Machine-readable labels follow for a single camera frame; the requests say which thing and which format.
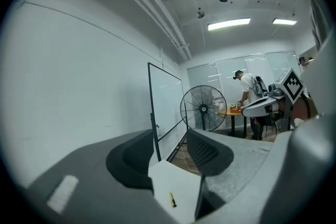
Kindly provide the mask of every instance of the table leg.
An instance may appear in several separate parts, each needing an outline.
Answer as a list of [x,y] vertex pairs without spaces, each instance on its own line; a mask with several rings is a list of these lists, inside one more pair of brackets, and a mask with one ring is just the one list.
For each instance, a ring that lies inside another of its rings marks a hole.
[[244,138],[246,138],[246,117],[244,117]]
[[235,136],[235,116],[231,116],[231,136]]

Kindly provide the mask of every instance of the backpack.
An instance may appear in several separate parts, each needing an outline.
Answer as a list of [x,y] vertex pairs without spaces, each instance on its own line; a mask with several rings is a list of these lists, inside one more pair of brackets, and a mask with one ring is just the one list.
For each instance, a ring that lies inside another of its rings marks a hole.
[[265,92],[268,92],[260,76],[255,75],[252,77],[252,86],[252,90],[260,98],[264,96]]

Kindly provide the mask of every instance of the wooden floor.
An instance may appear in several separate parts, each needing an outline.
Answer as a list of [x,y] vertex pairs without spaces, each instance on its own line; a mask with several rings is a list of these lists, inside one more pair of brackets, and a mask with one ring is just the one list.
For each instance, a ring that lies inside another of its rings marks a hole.
[[[275,127],[272,129],[272,127],[264,127],[264,132],[262,134],[262,139],[263,141],[267,142],[274,142],[276,138],[276,132],[275,132]],[[214,131],[214,133],[222,134],[222,135],[227,135],[229,130],[219,130],[219,131]],[[251,139],[253,132],[250,127],[247,128],[246,130],[247,137],[246,139]],[[180,149],[177,151],[174,159],[171,161],[172,164],[176,165],[177,167],[184,169],[190,173],[193,173],[195,175],[200,175],[198,172],[197,167],[195,166],[193,160],[191,159],[188,151],[187,151],[187,139],[183,142],[182,146]]]

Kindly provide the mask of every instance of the wooden table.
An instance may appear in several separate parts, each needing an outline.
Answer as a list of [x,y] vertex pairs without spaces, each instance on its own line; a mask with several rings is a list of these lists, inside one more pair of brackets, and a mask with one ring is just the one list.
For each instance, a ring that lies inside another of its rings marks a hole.
[[[227,109],[226,111],[226,115],[228,116],[231,116],[231,132],[230,132],[230,136],[234,136],[236,137],[236,130],[235,130],[235,116],[243,116],[242,113],[241,113],[241,110],[243,109],[244,107],[241,107],[240,110],[238,111],[231,111],[231,109]],[[246,138],[246,117],[244,117],[244,132],[243,132],[243,138]]]

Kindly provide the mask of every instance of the black pants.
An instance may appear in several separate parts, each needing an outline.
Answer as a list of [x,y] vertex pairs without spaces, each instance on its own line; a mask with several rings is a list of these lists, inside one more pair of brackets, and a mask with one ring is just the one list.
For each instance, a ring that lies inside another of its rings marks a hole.
[[260,126],[255,124],[254,119],[250,118],[251,122],[251,129],[253,132],[252,139],[253,140],[262,140],[263,139],[263,131],[264,131],[264,126]]

